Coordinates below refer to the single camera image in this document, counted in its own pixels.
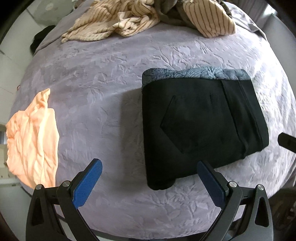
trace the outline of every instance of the gray bedspread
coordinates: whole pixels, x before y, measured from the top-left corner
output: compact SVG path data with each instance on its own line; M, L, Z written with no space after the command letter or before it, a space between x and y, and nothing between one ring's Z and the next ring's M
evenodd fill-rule
M252 33L256 26L247 15L227 3L242 27L234 35L212 39L160 23L130 38L114 34L98 42L61 44L60 35L90 2L61 20L41 44L11 115L25 110L39 91L51 89L49 107L55 110L60 135L57 185L71 180L93 158L103 163L99 181L79 208L92 229L138 239L180 237L207 230L220 211L197 175L177 179L164 191L146 184L141 76L149 68L244 69L252 78L270 144L217 170L240 186L263 184L268 196L287 182L295 154L278 146L277 136L296 136L296 102L282 66L264 37Z

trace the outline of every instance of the gray wall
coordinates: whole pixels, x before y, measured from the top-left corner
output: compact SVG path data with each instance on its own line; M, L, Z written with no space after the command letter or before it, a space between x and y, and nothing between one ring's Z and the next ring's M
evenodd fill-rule
M265 32L271 48L285 70L295 95L296 38L274 14L271 14L262 30Z

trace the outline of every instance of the metal screw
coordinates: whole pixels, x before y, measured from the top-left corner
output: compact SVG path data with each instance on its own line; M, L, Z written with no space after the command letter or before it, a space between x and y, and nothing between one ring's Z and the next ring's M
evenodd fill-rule
M41 184L38 184L38 185L35 187L36 190L40 190L41 188L42 188L42 185L41 185Z
M236 188L237 187L237 183L236 182L230 182L229 186L231 186L232 188Z
M261 190L261 191L263 191L264 190L264 187L261 184L259 184L258 185L258 189Z
M68 187L70 186L70 182L69 181L64 181L63 182L63 187Z

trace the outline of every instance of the crumpled peach garment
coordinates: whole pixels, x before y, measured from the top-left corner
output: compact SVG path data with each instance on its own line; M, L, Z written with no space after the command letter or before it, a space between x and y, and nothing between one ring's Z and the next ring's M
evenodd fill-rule
M6 125L9 171L31 188L55 187L59 133L54 109L48 108L50 89L39 92L25 111Z

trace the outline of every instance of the bed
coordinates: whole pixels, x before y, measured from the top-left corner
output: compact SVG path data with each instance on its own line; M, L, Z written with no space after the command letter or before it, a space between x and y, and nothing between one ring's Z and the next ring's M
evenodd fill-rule
M91 229L137 239L183 237L206 231L220 211L198 175L177 179L163 191L147 186L141 76L153 67L244 69L268 126L269 146L216 171L240 186L263 184L269 197L289 180L296 155L280 147L277 137L281 132L296 136L295 97L264 34L243 11L227 3L238 25L230 36L206 39L197 30L160 23L130 38L114 34L98 42L61 44L61 34L90 3L63 18L41 43L11 116L50 88L49 107L60 135L56 184L73 179L93 158L102 161L103 173L79 208Z

